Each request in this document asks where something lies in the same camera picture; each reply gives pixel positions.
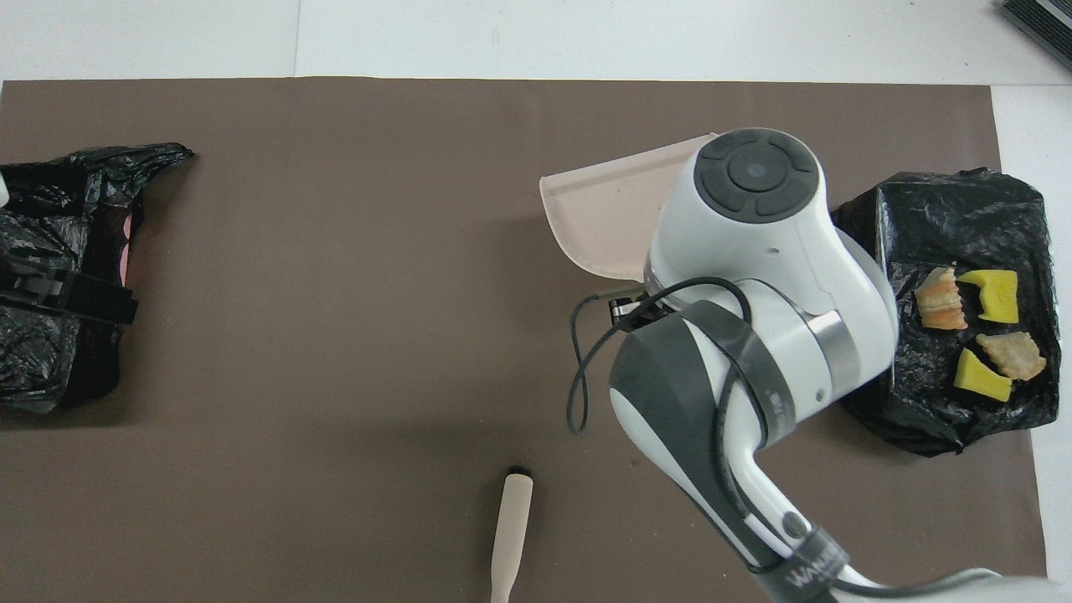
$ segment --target circular button panel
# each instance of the circular button panel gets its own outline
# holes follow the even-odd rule
[[[715,211],[762,224],[788,218],[807,205],[819,187],[819,170],[812,151],[795,138],[749,128],[704,145],[694,181]]]

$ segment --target fried food piece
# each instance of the fried food piece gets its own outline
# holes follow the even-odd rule
[[[923,284],[915,290],[915,306],[920,309],[923,326],[927,328],[968,328],[953,268],[930,270]]]
[[[1046,358],[1039,355],[1039,347],[1030,335],[1022,330],[1007,335],[980,335],[976,341],[1006,377],[1027,381],[1046,368]]]

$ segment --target white table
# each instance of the white table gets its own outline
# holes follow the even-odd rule
[[[1003,171],[1045,195],[1058,297],[1072,299],[1072,72],[995,5],[0,0],[0,84],[368,75],[991,85]],[[1060,326],[1072,333],[1067,315]],[[1072,400],[1068,370],[1061,383]],[[1033,430],[1032,440],[1048,572],[1072,584],[1072,417]]]

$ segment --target food scrap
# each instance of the food scrap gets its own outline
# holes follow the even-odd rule
[[[915,304],[920,309],[923,326],[927,328],[965,329],[961,292],[956,288],[953,268],[930,270],[923,284],[915,290]]]
[[[979,318],[996,323],[1019,322],[1016,306],[1016,273],[1013,270],[971,270],[957,280],[979,286],[983,313]]]
[[[1006,377],[1027,381],[1046,368],[1046,359],[1039,355],[1039,347],[1030,335],[1022,330],[1006,335],[980,335],[976,341]]]
[[[968,349],[961,351],[961,359],[956,364],[956,378],[953,380],[953,385],[1000,402],[1008,402],[1012,395],[1012,379],[1001,377],[987,368]]]

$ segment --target control button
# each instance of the control button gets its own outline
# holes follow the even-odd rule
[[[790,212],[805,204],[815,191],[807,183],[807,178],[792,178],[777,191],[761,195],[756,201],[756,215],[762,217]]]
[[[727,132],[716,137],[700,150],[703,159],[725,159],[729,152],[742,145],[747,145],[759,141],[762,130],[736,130]]]
[[[807,535],[807,524],[804,523],[804,518],[792,511],[781,517],[781,529],[791,539],[801,540]]]
[[[789,172],[789,158],[770,145],[749,145],[730,159],[729,176],[746,191],[764,192],[777,188]]]
[[[741,211],[748,200],[747,193],[733,186],[720,166],[708,167],[700,172],[703,190],[712,201],[730,211]]]
[[[771,144],[781,149],[789,157],[793,164],[793,170],[798,172],[815,172],[815,159],[810,151],[801,143],[786,136],[785,134],[771,134]]]

